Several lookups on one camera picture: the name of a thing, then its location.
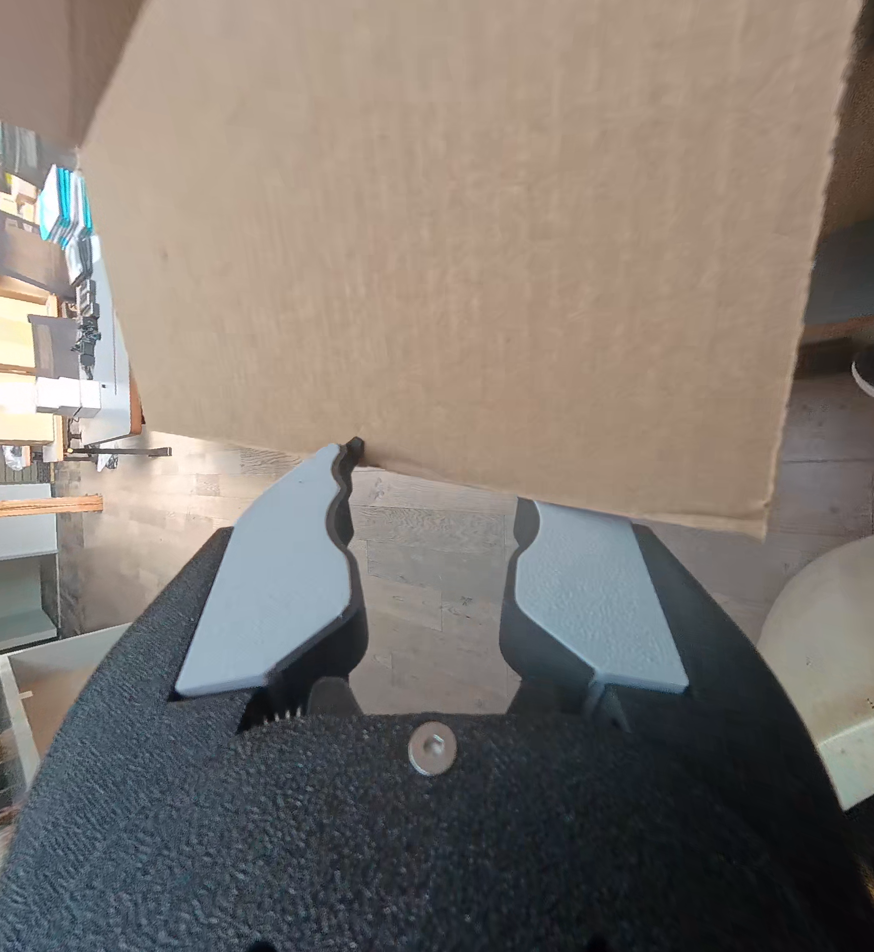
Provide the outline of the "stack of blue packets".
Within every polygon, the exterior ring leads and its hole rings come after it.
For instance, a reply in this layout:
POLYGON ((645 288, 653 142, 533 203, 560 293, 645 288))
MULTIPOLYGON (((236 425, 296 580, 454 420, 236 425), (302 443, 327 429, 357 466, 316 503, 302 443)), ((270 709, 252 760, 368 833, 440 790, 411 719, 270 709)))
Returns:
POLYGON ((80 173, 53 165, 36 201, 41 237, 62 249, 94 233, 86 182, 80 173))

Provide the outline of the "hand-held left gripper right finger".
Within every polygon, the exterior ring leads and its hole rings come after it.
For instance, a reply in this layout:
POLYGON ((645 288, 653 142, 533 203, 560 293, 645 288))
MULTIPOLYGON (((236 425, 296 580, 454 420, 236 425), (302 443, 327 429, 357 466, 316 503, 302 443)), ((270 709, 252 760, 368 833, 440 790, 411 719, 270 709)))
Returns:
POLYGON ((632 523, 517 501, 504 582, 502 657, 521 685, 511 712, 591 714, 609 687, 679 696, 688 675, 632 523))

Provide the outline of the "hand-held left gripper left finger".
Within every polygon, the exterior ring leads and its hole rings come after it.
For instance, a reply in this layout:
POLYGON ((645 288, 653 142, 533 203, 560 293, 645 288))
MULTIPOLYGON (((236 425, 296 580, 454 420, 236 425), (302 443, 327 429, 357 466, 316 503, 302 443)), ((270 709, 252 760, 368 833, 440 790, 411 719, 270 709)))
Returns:
POLYGON ((183 698, 264 689, 305 700, 369 645, 349 497, 364 441, 330 444, 235 523, 175 683, 183 698))

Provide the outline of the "beige round planter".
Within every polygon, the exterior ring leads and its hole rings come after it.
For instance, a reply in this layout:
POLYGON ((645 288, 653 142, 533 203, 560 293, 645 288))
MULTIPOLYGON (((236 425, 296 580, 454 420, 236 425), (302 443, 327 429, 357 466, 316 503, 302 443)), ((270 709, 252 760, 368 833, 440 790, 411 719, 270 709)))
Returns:
POLYGON ((757 649, 810 732, 842 808, 874 796, 874 535, 796 574, 757 649))

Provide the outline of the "large brown cardboard box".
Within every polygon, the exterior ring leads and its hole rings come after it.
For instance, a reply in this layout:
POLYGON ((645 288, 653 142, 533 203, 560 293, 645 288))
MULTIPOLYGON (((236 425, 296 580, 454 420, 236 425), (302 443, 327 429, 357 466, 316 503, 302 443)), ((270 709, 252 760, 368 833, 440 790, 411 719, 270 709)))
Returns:
POLYGON ((0 2, 157 429, 764 536, 874 2, 0 2))

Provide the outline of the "stack of white boxes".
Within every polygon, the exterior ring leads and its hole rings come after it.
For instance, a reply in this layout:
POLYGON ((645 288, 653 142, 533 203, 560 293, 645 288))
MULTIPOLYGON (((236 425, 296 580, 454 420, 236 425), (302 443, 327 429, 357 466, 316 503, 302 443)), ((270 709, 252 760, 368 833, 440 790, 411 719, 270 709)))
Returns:
POLYGON ((35 403, 38 413, 88 419, 102 408, 102 387, 95 380, 37 376, 35 403))

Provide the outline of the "grey desk with black legs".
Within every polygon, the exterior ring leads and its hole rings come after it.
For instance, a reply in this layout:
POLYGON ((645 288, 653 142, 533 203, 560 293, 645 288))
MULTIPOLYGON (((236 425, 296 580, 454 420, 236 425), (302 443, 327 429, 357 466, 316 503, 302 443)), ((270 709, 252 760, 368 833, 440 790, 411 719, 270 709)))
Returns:
POLYGON ((102 408, 92 418, 70 418, 65 424, 64 457, 90 461, 108 468, 111 458, 169 458, 169 446, 134 446, 143 433, 144 415, 131 371, 125 341, 116 315, 110 281, 98 236, 90 241, 91 274, 97 282, 102 339, 93 367, 82 367, 81 379, 95 380, 102 387, 102 408))

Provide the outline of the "white open crate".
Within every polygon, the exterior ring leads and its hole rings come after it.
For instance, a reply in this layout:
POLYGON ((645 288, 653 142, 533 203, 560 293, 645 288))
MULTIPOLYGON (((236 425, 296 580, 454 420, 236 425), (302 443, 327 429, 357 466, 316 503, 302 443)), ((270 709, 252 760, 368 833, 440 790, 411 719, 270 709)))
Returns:
POLYGON ((0 736, 17 798, 26 796, 67 711, 128 627, 0 655, 0 736))

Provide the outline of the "grey-blue low platform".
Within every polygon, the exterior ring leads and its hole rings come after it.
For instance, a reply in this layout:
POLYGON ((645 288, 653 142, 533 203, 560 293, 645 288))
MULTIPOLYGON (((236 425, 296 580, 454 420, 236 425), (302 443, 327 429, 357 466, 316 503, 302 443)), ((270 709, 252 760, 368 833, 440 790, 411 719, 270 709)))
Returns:
POLYGON ((874 219, 833 232, 818 245, 803 344, 874 327, 874 219))

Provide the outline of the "dark brown panel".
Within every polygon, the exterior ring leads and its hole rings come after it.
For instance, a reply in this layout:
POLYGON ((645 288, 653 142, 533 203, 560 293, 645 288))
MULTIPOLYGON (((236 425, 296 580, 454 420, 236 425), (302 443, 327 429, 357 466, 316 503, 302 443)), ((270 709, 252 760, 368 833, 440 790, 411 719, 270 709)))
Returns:
POLYGON ((63 250, 45 240, 38 226, 0 209, 0 276, 43 291, 72 291, 63 250))

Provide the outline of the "row of black gadgets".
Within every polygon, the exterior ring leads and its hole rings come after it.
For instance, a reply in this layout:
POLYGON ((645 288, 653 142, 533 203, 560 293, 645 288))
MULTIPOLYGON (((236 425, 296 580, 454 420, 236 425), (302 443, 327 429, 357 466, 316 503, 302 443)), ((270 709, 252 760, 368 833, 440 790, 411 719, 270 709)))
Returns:
POLYGON ((81 365, 93 367, 96 360, 97 346, 102 339, 96 280, 86 278, 78 284, 75 292, 74 309, 79 330, 76 343, 72 349, 79 354, 81 365))

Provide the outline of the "flat cardboard sheet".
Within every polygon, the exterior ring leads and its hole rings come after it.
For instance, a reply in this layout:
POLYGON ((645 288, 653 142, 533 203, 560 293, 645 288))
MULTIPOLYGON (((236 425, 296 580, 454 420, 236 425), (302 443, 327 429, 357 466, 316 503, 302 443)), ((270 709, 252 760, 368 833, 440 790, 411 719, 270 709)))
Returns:
POLYGON ((0 372, 0 446, 42 446, 53 441, 53 416, 37 411, 36 378, 0 372))

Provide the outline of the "wooden post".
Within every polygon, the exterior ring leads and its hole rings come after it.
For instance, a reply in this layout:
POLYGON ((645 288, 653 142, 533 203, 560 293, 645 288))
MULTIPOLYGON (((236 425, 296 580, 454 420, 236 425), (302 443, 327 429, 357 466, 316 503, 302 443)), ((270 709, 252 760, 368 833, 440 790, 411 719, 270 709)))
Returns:
POLYGON ((0 518, 99 513, 103 506, 103 497, 98 494, 0 500, 0 518))

